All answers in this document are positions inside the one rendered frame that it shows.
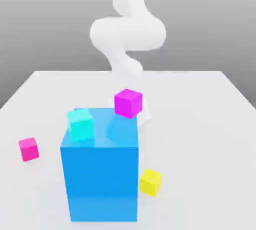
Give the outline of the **small magenta cube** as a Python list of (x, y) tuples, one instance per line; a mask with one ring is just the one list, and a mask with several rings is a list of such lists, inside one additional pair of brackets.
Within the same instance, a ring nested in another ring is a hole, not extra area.
[(124, 89), (114, 95), (114, 112), (122, 117), (132, 119), (142, 111), (143, 94)]

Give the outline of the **small cyan cube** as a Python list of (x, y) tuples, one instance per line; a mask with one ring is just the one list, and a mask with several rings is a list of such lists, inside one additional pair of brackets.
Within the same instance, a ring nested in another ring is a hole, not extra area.
[(94, 120), (89, 109), (75, 109), (68, 112), (67, 121), (73, 142), (94, 138)]

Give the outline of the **small yellow cube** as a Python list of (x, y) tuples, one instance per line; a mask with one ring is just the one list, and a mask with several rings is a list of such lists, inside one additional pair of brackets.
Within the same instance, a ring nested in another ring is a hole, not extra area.
[(139, 180), (139, 190), (150, 196), (156, 196), (162, 184), (162, 174), (146, 169)]

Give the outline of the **small pink cube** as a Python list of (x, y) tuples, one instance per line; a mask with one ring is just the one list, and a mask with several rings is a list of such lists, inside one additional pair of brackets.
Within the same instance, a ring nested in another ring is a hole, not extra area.
[(34, 137), (20, 140), (18, 143), (23, 161), (39, 157), (38, 145)]

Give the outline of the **large blue box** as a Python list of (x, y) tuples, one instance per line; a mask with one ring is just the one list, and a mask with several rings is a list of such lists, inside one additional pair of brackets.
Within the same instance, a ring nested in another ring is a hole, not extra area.
[(113, 108), (90, 108), (94, 139), (72, 142), (66, 132), (60, 154), (72, 222), (136, 221), (139, 142), (137, 118)]

